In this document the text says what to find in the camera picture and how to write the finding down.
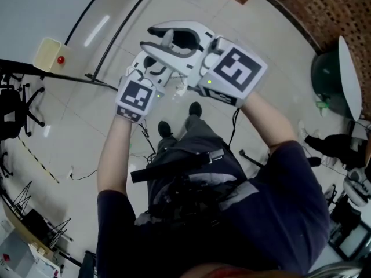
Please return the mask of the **person's right black shoe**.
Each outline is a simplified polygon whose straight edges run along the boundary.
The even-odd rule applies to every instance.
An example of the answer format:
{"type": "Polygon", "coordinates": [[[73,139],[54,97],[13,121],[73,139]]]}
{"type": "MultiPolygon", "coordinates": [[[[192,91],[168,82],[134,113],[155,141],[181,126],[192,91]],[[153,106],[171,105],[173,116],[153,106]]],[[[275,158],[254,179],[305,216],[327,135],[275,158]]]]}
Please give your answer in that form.
{"type": "Polygon", "coordinates": [[[188,110],[189,116],[195,115],[197,117],[201,117],[202,115],[202,107],[199,102],[195,101],[193,102],[188,110]]]}

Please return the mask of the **person's black shoe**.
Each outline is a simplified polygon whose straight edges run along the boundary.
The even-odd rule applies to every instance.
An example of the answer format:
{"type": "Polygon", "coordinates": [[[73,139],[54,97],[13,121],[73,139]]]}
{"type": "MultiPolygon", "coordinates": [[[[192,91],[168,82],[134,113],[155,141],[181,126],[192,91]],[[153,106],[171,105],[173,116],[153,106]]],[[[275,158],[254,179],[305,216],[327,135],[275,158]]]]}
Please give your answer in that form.
{"type": "Polygon", "coordinates": [[[188,110],[189,116],[195,115],[197,117],[201,117],[202,115],[202,107],[199,102],[195,101],[193,102],[188,110]]]}
{"type": "Polygon", "coordinates": [[[170,125],[165,121],[158,123],[158,133],[162,138],[168,138],[172,135],[170,125]]]}

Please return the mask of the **person's right forearm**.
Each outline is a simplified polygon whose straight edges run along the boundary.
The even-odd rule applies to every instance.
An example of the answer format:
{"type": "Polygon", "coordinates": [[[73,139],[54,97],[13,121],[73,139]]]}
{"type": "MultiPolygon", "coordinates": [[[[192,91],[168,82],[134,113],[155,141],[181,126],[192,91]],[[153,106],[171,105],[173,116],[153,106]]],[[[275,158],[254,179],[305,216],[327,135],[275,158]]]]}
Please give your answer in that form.
{"type": "Polygon", "coordinates": [[[297,135],[289,120],[258,93],[251,92],[241,110],[268,146],[270,155],[281,145],[297,141],[297,135]]]}

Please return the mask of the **whiteboard on black wheeled stand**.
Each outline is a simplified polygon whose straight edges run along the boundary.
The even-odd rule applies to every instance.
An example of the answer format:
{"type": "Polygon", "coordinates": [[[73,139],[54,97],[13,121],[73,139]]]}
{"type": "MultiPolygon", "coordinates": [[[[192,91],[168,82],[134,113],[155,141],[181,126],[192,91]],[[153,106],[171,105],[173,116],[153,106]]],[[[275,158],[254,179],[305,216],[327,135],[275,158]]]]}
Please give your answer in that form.
{"type": "Polygon", "coordinates": [[[33,75],[84,82],[77,75],[87,52],[105,33],[117,37],[145,0],[0,0],[0,83],[7,77],[33,75]],[[59,72],[33,66],[38,46],[52,38],[71,49],[59,72]]]}

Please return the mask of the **cream box with red button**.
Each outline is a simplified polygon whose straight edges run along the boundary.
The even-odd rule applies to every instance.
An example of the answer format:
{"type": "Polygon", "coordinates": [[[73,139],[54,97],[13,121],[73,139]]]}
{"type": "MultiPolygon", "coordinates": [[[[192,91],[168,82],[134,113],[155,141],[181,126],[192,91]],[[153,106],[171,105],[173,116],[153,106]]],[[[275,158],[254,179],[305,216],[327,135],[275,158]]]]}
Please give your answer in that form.
{"type": "Polygon", "coordinates": [[[69,59],[71,49],[61,42],[45,37],[34,56],[33,66],[41,71],[60,74],[69,59]]]}

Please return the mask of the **person's left forearm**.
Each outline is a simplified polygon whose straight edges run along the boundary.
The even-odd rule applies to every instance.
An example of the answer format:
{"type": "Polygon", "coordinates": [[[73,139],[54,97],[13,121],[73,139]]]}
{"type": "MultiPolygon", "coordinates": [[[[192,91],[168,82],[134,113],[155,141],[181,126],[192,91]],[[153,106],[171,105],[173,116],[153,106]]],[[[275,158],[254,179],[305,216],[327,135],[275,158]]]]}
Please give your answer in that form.
{"type": "Polygon", "coordinates": [[[124,195],[128,177],[132,122],[115,116],[108,132],[97,168],[97,190],[117,191],[124,195]]]}

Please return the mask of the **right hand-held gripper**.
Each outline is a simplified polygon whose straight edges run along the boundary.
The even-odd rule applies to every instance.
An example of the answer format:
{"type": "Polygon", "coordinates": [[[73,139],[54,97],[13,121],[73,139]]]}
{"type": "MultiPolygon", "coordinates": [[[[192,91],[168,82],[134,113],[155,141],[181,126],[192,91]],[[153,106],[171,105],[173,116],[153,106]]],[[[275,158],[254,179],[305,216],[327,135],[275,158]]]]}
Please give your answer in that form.
{"type": "Polygon", "coordinates": [[[251,50],[215,35],[197,21],[166,21],[147,31],[163,38],[169,29],[174,29],[172,46],[189,49],[189,53],[174,52],[152,42],[142,41],[140,47],[162,65],[188,76],[188,87],[203,97],[240,108],[268,68],[251,50]]]}

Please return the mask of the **white rounded machine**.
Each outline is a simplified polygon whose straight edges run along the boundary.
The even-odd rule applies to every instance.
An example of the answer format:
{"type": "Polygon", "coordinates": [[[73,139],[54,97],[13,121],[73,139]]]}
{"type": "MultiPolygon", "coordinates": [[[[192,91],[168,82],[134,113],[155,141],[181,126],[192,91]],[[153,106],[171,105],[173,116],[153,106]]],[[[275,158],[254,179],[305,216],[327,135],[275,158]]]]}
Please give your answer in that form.
{"type": "Polygon", "coordinates": [[[343,189],[357,207],[366,206],[371,201],[371,171],[365,167],[350,170],[343,181],[343,189]]]}

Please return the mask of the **black office chair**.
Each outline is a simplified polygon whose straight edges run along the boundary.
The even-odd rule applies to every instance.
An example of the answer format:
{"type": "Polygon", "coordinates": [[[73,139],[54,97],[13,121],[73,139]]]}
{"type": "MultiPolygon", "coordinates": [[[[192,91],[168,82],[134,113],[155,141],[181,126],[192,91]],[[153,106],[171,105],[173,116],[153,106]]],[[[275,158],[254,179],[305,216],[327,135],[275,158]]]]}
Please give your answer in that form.
{"type": "Polygon", "coordinates": [[[30,111],[30,105],[38,94],[45,91],[39,88],[27,100],[26,89],[29,83],[22,86],[21,91],[13,85],[0,85],[0,141],[16,138],[23,128],[27,137],[32,133],[28,131],[27,118],[31,118],[40,127],[45,127],[45,122],[38,120],[30,111]]]}

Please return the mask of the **black tripod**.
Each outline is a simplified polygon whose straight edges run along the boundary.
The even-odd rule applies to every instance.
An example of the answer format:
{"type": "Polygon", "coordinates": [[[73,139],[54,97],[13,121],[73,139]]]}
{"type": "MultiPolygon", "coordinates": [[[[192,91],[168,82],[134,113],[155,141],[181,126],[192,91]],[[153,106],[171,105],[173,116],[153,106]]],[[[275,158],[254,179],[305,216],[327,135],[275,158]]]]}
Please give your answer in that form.
{"type": "Polygon", "coordinates": [[[66,239],[66,241],[68,242],[74,241],[73,238],[65,236],[65,233],[67,231],[66,226],[71,221],[71,218],[68,218],[67,220],[63,221],[58,225],[53,225],[47,218],[44,218],[43,220],[48,227],[46,233],[46,245],[49,248],[53,248],[61,237],[66,239]]]}
{"type": "Polygon", "coordinates": [[[26,208],[28,206],[28,202],[31,199],[31,195],[29,194],[30,186],[32,181],[30,181],[23,190],[18,194],[15,200],[10,201],[10,209],[20,218],[22,219],[26,215],[26,208]]]}

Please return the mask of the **person's navy t-shirt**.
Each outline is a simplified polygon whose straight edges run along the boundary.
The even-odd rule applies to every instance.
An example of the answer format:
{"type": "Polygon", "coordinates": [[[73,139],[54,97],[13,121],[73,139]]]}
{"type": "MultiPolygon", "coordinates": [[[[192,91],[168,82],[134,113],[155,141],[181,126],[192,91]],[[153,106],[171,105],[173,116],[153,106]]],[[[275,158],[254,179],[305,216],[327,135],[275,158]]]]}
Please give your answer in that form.
{"type": "Polygon", "coordinates": [[[123,193],[98,194],[98,278],[179,278],[215,264],[303,275],[329,238],[322,188],[295,141],[254,178],[227,153],[188,172],[185,185],[190,191],[177,204],[185,213],[166,201],[182,189],[173,178],[149,182],[153,206],[139,217],[123,193]]]}

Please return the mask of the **dark green round bin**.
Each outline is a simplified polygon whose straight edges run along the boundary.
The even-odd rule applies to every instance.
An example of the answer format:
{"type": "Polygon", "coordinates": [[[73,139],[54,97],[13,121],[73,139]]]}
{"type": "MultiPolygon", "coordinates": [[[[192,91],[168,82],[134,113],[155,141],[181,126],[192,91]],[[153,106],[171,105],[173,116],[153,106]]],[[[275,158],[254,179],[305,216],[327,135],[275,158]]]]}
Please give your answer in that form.
{"type": "Polygon", "coordinates": [[[329,110],[347,119],[359,120],[361,87],[343,36],[338,38],[333,50],[314,57],[311,82],[314,93],[329,110]]]}

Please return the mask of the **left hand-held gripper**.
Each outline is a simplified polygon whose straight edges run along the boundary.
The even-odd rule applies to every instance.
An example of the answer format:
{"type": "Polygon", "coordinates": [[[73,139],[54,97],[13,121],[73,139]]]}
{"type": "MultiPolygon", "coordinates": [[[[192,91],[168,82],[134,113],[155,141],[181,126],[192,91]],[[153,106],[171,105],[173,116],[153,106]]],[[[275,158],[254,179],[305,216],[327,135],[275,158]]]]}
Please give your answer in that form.
{"type": "Polygon", "coordinates": [[[168,80],[173,71],[163,66],[159,71],[149,70],[149,78],[142,74],[157,61],[141,51],[127,67],[128,76],[121,82],[115,103],[116,114],[132,123],[141,123],[158,101],[165,95],[168,80]]]}

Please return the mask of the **person's left black shoe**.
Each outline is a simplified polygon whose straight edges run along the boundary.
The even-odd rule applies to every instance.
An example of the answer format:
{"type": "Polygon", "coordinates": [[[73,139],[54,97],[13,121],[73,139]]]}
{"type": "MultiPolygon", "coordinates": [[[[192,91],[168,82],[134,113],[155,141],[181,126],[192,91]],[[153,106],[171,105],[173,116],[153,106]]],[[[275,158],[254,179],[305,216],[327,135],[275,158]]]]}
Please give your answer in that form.
{"type": "Polygon", "coordinates": [[[168,138],[172,135],[170,125],[165,121],[158,123],[158,133],[162,138],[168,138]]]}

